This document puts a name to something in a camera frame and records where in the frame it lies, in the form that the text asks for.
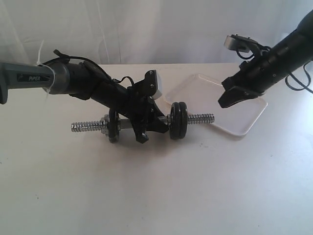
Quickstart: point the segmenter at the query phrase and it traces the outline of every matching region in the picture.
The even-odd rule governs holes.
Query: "white table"
[[[223,80],[235,64],[109,65],[115,78],[162,77],[164,94],[193,73]],[[110,144],[74,121],[108,109],[93,100],[10,90],[0,106],[3,235],[312,234],[313,96],[280,82],[242,139],[191,126],[185,139],[132,130]],[[164,110],[164,102],[158,102]]]

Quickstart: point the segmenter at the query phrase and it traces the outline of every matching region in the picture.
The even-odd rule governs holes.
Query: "black weight plate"
[[[179,102],[180,112],[181,112],[181,126],[179,131],[179,138],[183,139],[187,133],[187,124],[188,124],[188,112],[187,112],[187,105],[185,102]]]
[[[108,116],[108,119],[109,119],[109,122],[108,122],[108,132],[109,132],[109,141],[111,143],[115,143],[115,142],[118,142],[119,140],[119,131],[118,131],[118,113],[113,110],[113,109],[110,109],[109,111],[109,116]]]
[[[181,126],[181,112],[180,105],[174,102],[171,107],[171,125],[170,125],[170,138],[172,140],[179,139],[179,132]]]

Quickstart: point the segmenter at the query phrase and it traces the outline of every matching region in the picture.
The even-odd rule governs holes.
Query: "white curtain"
[[[34,64],[58,49],[99,64],[236,61],[227,34],[273,46],[311,0],[0,0],[0,60]]]

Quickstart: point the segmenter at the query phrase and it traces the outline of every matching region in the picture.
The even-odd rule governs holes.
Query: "white tray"
[[[218,99],[223,92],[220,82],[202,74],[194,74],[164,98],[169,104],[184,101],[191,114],[214,114],[214,126],[231,135],[242,137],[248,133],[268,103],[259,97],[222,109]]]

